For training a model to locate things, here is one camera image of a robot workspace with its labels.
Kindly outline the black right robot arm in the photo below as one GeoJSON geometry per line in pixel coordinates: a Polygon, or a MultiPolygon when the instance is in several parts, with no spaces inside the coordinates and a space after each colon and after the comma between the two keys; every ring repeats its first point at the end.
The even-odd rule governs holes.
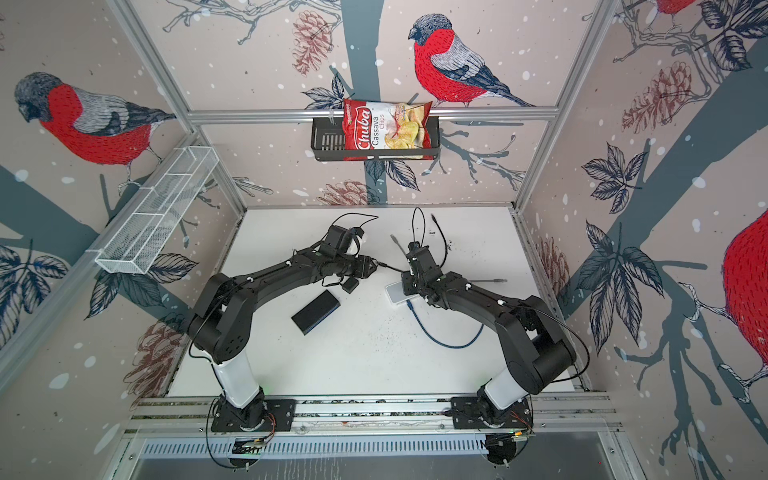
{"type": "Polygon", "coordinates": [[[469,316],[496,333],[505,366],[477,392],[478,416],[499,424],[511,406],[540,393],[567,371],[577,355],[557,319],[536,296],[504,297],[456,272],[444,273],[429,247],[416,241],[406,254],[404,290],[432,307],[469,316]]]}

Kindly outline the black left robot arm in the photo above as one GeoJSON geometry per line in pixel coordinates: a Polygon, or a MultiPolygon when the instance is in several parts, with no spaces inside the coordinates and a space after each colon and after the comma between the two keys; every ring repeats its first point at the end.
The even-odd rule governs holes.
{"type": "Polygon", "coordinates": [[[212,364],[227,405],[237,412],[259,409],[263,389],[253,375],[244,349],[253,314],[294,290],[337,277],[366,279],[376,271],[373,258],[349,248],[361,245],[360,227],[329,227],[321,240],[296,250],[289,259],[250,274],[212,276],[192,309],[187,327],[191,343],[212,364]]]}

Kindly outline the red cassava chips bag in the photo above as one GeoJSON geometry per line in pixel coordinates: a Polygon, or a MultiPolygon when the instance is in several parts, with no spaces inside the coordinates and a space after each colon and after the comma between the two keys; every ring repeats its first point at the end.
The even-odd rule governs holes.
{"type": "Polygon", "coordinates": [[[343,102],[345,151],[434,150],[427,130],[432,103],[343,102]]]}

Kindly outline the black wall basket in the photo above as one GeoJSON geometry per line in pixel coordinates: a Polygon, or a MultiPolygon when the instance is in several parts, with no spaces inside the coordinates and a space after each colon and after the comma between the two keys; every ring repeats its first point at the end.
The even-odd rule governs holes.
{"type": "Polygon", "coordinates": [[[439,118],[429,117],[426,131],[431,147],[421,149],[347,150],[341,120],[315,117],[312,123],[311,149],[317,161],[434,160],[441,153],[439,118]]]}

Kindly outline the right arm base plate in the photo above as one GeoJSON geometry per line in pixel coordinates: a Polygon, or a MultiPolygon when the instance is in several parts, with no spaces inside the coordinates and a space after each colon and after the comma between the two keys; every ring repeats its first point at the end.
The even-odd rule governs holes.
{"type": "Polygon", "coordinates": [[[533,411],[528,398],[498,409],[490,400],[480,397],[453,397],[450,408],[443,412],[452,419],[453,428],[522,429],[533,428],[533,411]]]}

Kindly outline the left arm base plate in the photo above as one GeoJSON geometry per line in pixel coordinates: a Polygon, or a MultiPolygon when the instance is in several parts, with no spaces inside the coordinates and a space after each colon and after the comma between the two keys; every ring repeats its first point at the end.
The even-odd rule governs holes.
{"type": "Polygon", "coordinates": [[[291,430],[296,401],[255,399],[239,409],[219,397],[214,404],[210,430],[215,433],[287,432],[291,430]]]}

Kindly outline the aluminium mounting rail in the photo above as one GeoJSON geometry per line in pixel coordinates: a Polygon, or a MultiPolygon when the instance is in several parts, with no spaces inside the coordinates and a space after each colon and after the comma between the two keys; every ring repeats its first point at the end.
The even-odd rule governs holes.
{"type": "MultiPolygon", "coordinates": [[[[502,433],[522,431],[531,434],[550,432],[620,432],[623,425],[608,395],[589,392],[549,392],[527,397],[533,411],[533,428],[467,429],[453,428],[443,412],[450,399],[459,394],[401,395],[326,395],[269,396],[266,399],[291,399],[296,409],[290,431],[282,436],[390,435],[440,433],[502,433]]],[[[215,397],[151,398],[139,403],[124,432],[127,435],[180,434],[216,438],[265,432],[215,433],[210,430],[215,397]]]]}

